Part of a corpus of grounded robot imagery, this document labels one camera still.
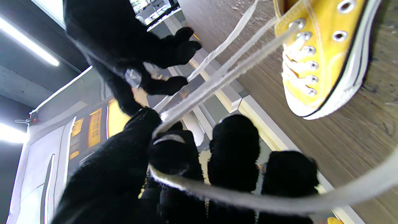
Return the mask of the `right robot hand black glove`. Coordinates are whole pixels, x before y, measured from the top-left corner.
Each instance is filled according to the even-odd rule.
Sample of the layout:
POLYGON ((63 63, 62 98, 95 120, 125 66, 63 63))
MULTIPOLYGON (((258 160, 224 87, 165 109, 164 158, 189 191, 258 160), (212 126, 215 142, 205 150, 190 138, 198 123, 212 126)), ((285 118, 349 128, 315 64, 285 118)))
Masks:
POLYGON ((140 75, 139 87, 148 95, 172 96, 188 85, 183 76, 154 79, 144 63, 161 69, 187 64, 202 48, 190 40, 192 28, 158 37, 136 18, 129 0, 64 0, 62 5, 68 38, 98 71, 125 114, 133 116, 142 108, 125 78, 127 70, 140 75))

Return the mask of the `left robot hand black glove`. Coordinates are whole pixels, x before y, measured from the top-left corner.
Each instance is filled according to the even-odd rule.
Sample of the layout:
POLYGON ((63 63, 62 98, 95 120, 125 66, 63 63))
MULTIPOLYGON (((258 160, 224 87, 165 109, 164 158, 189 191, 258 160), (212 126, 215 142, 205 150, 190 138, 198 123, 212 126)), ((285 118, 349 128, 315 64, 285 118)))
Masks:
MULTIPOLYGON (((255 211, 205 201, 153 179, 157 170, 203 183, 193 134, 176 122, 152 139, 161 123, 151 108, 138 111, 72 175, 52 224, 253 224, 255 211)), ((235 114, 213 129, 207 174, 212 186, 255 190, 260 174, 260 135, 246 116, 235 114)))

